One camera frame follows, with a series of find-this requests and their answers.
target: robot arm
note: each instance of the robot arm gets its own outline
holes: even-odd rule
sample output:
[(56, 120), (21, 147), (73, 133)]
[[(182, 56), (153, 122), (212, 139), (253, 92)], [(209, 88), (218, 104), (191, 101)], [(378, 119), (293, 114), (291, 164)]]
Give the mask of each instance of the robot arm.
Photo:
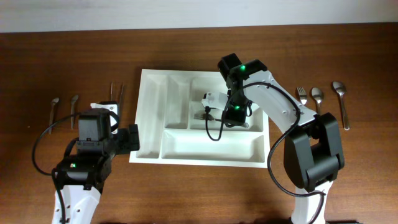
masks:
[[(218, 68), (230, 90), (228, 94), (207, 93), (202, 100), (203, 106), (220, 110), (226, 108), (224, 122), (231, 126), (245, 122), (246, 110), (253, 102), (285, 133), (297, 120), (295, 107), (287, 99), (288, 96), (300, 109), (300, 120), (285, 139), (285, 170), (295, 184), (297, 194), (306, 194), (314, 190), (327, 194), (337, 177), (337, 172), (344, 166), (337, 120), (330, 113), (320, 116), (295, 100), (258, 60), (242, 64), (235, 54), (231, 54), (222, 58)], [(265, 85), (243, 88), (251, 83), (270, 83), (286, 93), (286, 96)], [(319, 139), (319, 143), (311, 146), (309, 138)], [(319, 195), (297, 197), (292, 223), (311, 221), (318, 210), (319, 202)], [(313, 223), (325, 223), (325, 203), (320, 211)]]
[[(55, 169), (53, 180), (62, 197), (55, 193), (53, 224), (89, 224), (111, 173), (112, 159), (139, 149), (137, 125), (117, 130), (119, 118), (113, 108), (116, 102), (101, 102), (80, 115), (79, 138), (71, 141)], [(75, 143), (77, 154), (70, 155)]]

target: white wall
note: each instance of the white wall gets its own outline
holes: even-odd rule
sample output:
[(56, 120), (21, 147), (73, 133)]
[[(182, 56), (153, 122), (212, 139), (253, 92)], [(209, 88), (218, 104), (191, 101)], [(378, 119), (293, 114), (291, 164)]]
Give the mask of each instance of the white wall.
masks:
[(397, 0), (0, 0), (0, 32), (393, 21)]

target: metal fork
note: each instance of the metal fork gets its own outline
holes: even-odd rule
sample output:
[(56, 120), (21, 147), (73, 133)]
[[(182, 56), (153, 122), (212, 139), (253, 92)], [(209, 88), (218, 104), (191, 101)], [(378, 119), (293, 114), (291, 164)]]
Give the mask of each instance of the metal fork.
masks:
[(297, 87), (298, 97), (300, 98), (301, 104), (305, 105), (307, 103), (307, 93), (303, 87)]
[[(200, 113), (196, 113), (196, 114), (193, 115), (193, 119), (204, 120), (204, 119), (206, 119), (206, 113), (201, 113), (201, 114)], [(211, 114), (209, 114), (208, 121), (219, 121), (219, 122), (221, 122), (221, 119), (214, 118)], [(240, 125), (240, 127), (248, 128), (249, 124), (244, 123), (244, 124)]]
[[(206, 119), (206, 114), (205, 113), (195, 114), (195, 115), (193, 115), (193, 119)], [(221, 122), (221, 119), (216, 119), (211, 114), (209, 114), (208, 121), (219, 121), (219, 122)]]

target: cutlery organizer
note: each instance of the cutlery organizer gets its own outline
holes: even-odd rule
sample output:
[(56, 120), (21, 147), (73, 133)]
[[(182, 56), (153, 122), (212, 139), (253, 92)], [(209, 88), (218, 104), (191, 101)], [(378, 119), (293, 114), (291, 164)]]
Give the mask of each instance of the cutlery organizer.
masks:
[[(221, 140), (207, 136), (201, 99), (208, 91), (227, 92), (218, 72), (142, 70), (136, 113), (141, 148), (130, 162), (266, 168), (269, 152), (268, 116), (256, 104), (249, 127), (224, 126)], [(211, 110), (221, 118), (221, 110)], [(210, 134), (218, 137), (221, 123), (209, 121)]]

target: spoon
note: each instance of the spoon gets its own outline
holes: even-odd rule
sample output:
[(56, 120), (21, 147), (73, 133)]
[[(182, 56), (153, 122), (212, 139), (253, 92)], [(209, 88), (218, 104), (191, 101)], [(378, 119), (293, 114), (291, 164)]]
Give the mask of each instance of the spoon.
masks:
[(323, 93), (320, 89), (314, 87), (311, 90), (312, 98), (317, 102), (317, 112), (321, 115), (321, 103), (323, 100)]
[(344, 101), (343, 101), (343, 95), (347, 92), (346, 87), (344, 86), (343, 83), (334, 81), (333, 88), (335, 89), (337, 94), (340, 96), (340, 108), (341, 108), (341, 115), (343, 117), (344, 129), (349, 130), (348, 116), (347, 116), (346, 108), (344, 106)]
[[(75, 95), (74, 97), (72, 97), (72, 99), (70, 100), (70, 115), (75, 113), (75, 103), (76, 100), (79, 99), (79, 95)], [(75, 125), (75, 117), (72, 116), (70, 117), (70, 129), (73, 129), (73, 126)]]
[(52, 123), (53, 123), (53, 121), (54, 121), (54, 108), (55, 108), (55, 105), (58, 103), (58, 101), (60, 101), (60, 98), (54, 98), (52, 101), (51, 101), (51, 112), (50, 112), (50, 122), (49, 122), (49, 125), (51, 125)]

